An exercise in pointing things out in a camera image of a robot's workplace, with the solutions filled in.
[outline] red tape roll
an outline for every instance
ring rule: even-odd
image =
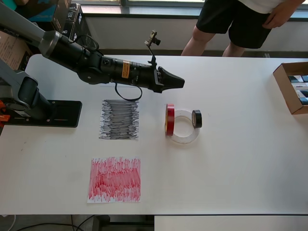
[[[174,104],[168,103],[166,106],[165,132],[166,136],[172,136],[174,130]]]

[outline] black scribble drawing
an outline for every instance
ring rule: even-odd
[[[139,102],[103,100],[100,135],[103,140],[137,140]]]

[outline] black shorts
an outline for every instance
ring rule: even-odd
[[[258,13],[238,0],[206,0],[201,10],[197,28],[206,33],[225,34],[236,46],[257,49],[270,33],[265,29],[269,13]]]

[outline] yellow label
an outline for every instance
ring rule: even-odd
[[[129,76],[129,67],[130,67],[130,62],[123,60],[123,70],[122,70],[122,78],[128,78]]]

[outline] tape roll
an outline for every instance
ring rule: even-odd
[[[185,117],[185,118],[188,118],[191,122],[193,122],[192,115],[193,114],[191,112],[185,111],[185,110],[175,111],[175,118]],[[195,128],[189,136],[182,137],[182,136],[178,136],[177,134],[173,134],[173,136],[171,136],[170,138],[176,143],[182,143],[182,144],[190,143],[190,142],[193,142],[198,137],[199,132],[200,132],[200,129]]]
[[[202,127],[202,115],[200,110],[193,110],[192,111],[192,124],[194,128],[201,128]]]
[[[165,133],[172,136],[174,131],[174,104],[168,103],[166,106]]]

